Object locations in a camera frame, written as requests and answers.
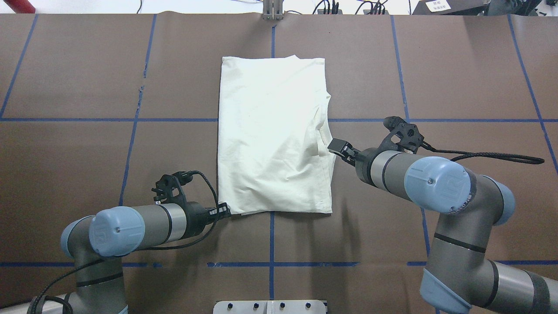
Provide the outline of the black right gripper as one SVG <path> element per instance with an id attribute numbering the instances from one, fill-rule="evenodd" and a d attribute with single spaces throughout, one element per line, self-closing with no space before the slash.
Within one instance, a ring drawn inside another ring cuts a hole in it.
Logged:
<path id="1" fill-rule="evenodd" d="M 348 164 L 354 165 L 357 173 L 369 173 L 370 151 L 354 152 L 353 146 L 349 142 L 337 138 L 332 139 L 327 149 L 335 155 L 341 155 L 341 159 Z"/>

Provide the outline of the grey robot base mount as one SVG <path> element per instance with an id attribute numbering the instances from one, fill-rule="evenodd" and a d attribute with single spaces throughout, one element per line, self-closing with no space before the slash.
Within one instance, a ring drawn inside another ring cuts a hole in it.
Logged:
<path id="1" fill-rule="evenodd" d="M 215 304 L 214 314 L 327 314 L 322 300 L 223 300 Z"/>

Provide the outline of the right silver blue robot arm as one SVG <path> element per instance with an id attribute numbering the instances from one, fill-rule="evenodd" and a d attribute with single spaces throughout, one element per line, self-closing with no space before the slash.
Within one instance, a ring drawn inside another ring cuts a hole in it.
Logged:
<path id="1" fill-rule="evenodd" d="M 361 181 L 421 209 L 439 213 L 420 294 L 439 311 L 468 314 L 555 314 L 557 282 L 486 258 L 494 226 L 514 213 L 508 187 L 443 157 L 396 150 L 355 149 L 333 139 L 331 153 L 351 164 Z"/>

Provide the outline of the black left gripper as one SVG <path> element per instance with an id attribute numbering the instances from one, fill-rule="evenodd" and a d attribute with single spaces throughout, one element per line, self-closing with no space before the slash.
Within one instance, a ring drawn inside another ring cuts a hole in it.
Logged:
<path id="1" fill-rule="evenodd" d="M 196 201 L 187 203 L 187 231 L 203 231 L 214 221 L 211 214 L 215 208 L 205 208 Z M 219 203 L 216 209 L 217 217 L 231 217 L 231 207 L 227 203 Z"/>

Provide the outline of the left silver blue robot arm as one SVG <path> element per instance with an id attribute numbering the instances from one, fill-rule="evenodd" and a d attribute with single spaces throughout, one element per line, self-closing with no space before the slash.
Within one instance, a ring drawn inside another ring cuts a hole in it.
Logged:
<path id="1" fill-rule="evenodd" d="M 64 297 L 43 289 L 28 306 L 41 314 L 47 301 L 61 304 L 64 314 L 126 314 L 122 258 L 140 250 L 164 249 L 165 244 L 201 234 L 207 225 L 231 216 L 226 203 L 214 208 L 188 201 L 118 206 L 70 223 L 62 232 L 62 251 L 75 262 L 76 291 Z"/>

